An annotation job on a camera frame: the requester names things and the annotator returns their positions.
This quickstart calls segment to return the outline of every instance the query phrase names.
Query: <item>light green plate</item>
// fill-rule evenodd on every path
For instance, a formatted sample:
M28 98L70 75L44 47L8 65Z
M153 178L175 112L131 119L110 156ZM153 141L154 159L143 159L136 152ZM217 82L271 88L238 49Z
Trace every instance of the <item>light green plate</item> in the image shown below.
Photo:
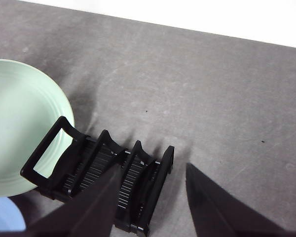
M69 101L50 77L27 64L0 59L0 196L35 188L20 170L61 115L74 125ZM71 141L61 130L34 169L48 177Z

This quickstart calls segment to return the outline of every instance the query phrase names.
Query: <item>gray countertop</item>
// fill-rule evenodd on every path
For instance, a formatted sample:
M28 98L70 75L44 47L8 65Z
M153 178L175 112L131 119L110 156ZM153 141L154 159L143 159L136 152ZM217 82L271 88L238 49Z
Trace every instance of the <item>gray countertop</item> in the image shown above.
M188 161L296 230L296 48L0 0L0 58L52 77L81 132L141 140L157 157L175 146L152 237L195 236ZM12 199L27 224L61 205L35 191Z

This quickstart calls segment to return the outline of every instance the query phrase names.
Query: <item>white wall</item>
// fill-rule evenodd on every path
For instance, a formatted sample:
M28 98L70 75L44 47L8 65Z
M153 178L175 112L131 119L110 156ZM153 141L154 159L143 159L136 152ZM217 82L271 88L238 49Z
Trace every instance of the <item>white wall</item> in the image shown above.
M296 0L29 0L296 47Z

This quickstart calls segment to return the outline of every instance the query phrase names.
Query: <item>dish rack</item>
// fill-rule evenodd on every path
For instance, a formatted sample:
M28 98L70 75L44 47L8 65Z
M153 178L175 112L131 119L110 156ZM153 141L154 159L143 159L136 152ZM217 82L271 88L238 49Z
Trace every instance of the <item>dish rack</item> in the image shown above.
M73 141L59 157L52 174L46 178L34 167L60 129ZM36 190L42 195L67 202L119 163L123 178L114 224L124 231L147 237L163 183L173 167L173 158L173 146L169 146L162 159L157 160L143 150L140 141L129 150L113 141L107 130L94 139L80 133L61 116L29 157L21 175L37 185Z

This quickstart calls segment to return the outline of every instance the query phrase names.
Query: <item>dish rack handle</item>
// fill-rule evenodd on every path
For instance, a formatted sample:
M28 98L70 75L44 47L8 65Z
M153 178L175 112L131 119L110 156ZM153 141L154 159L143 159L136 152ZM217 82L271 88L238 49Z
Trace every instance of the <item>dish rack handle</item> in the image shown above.
M32 155L29 157L27 162L21 169L21 176L26 177L30 182L34 183L35 185L43 188L48 189L50 184L50 179L45 178L37 171L34 170L35 165L40 160L41 156L44 154L50 143L54 140L60 129L63 129L69 136L73 138L74 141L81 141L86 137L83 133L80 133L74 127L71 126L69 121L64 116L60 116L51 129L47 132L45 137L42 139L40 144L36 147ZM72 149L76 149L75 146L70 145L64 152L67 154L71 153Z

